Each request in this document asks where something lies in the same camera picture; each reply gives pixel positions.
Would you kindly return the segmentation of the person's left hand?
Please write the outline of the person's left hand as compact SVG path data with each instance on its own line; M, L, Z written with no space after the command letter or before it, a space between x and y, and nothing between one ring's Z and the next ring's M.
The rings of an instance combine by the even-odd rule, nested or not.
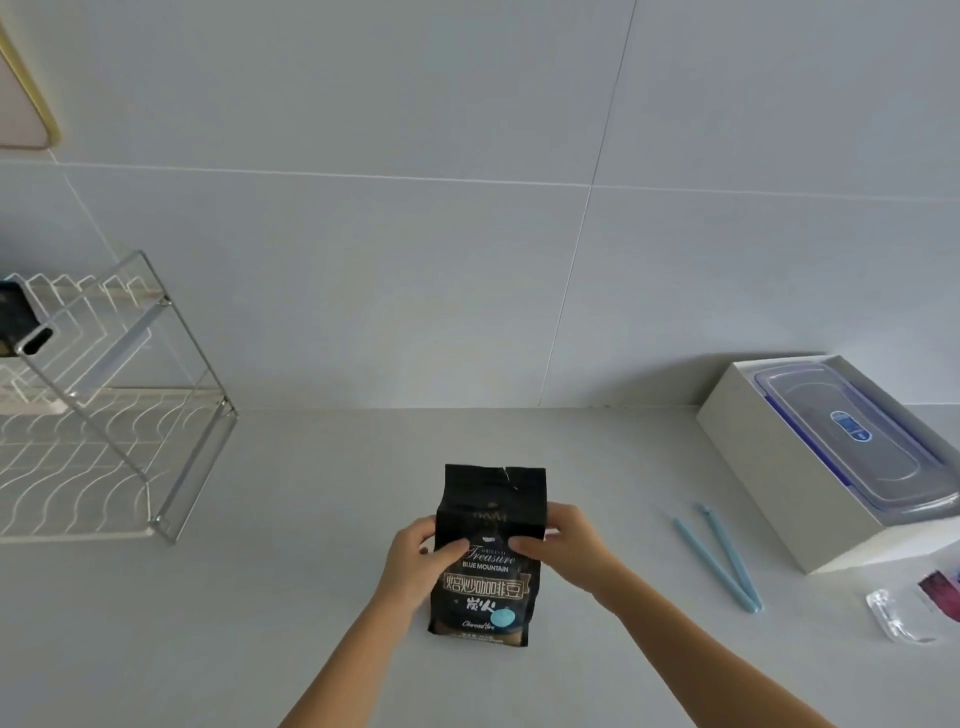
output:
M412 615L426 601L443 572L423 566L426 544L436 534L436 517L422 516L393 537L374 598Z

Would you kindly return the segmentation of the person's right hand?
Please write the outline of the person's right hand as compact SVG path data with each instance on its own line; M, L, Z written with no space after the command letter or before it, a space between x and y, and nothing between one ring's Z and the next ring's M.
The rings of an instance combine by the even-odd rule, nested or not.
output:
M554 558L533 559L571 585L604 601L622 563L594 530L584 513L571 504L548 501L544 535L554 536Z

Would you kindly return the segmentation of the black coffee bean bag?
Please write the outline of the black coffee bean bag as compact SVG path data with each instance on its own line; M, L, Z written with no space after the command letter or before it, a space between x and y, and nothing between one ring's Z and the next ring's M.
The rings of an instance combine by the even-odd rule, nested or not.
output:
M464 539L469 547L431 591L428 632L526 648L542 565L509 542L543 540L546 516L545 468L447 464L434 544Z

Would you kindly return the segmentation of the person's right forearm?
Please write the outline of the person's right forearm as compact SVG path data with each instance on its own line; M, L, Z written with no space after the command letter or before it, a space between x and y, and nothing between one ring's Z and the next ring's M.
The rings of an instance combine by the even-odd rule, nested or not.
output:
M697 728L836 728L623 564L597 569L589 591L618 617Z

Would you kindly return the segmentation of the person's left forearm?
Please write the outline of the person's left forearm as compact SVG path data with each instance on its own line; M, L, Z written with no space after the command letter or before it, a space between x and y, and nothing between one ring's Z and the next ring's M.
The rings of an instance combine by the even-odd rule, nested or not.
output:
M278 728L367 728L424 592L378 588Z

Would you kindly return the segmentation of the white cardboard box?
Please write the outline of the white cardboard box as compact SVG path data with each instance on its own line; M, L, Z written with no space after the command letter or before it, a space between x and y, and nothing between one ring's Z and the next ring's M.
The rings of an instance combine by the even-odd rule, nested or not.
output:
M768 366L826 363L851 380L960 476L960 449L839 355L729 363L697 421L806 575L927 557L960 548L960 511L886 525L775 411L756 382Z

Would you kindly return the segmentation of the clear blue-rimmed plastic container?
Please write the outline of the clear blue-rimmed plastic container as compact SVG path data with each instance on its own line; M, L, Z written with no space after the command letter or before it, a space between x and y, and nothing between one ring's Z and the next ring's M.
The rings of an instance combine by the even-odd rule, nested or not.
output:
M960 476L832 366L790 363L752 376L766 402L883 524L942 518Z

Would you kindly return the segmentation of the clear plastic wrapper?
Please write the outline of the clear plastic wrapper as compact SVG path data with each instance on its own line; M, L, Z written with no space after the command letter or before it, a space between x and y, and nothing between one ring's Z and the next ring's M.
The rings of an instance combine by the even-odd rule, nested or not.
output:
M960 569L937 569L900 588L878 588L865 601L894 643L960 648Z

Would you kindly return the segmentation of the dark smartphone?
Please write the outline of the dark smartphone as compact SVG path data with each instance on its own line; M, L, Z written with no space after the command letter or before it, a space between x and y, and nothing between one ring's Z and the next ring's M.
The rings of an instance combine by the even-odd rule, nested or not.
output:
M0 280L0 360L22 355L51 357L54 328L50 316L20 282Z

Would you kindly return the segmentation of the gold-framed board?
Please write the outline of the gold-framed board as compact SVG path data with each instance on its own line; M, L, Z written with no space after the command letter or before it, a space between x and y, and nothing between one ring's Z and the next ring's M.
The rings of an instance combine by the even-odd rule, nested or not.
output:
M50 105L0 22L0 149L48 151L61 139Z

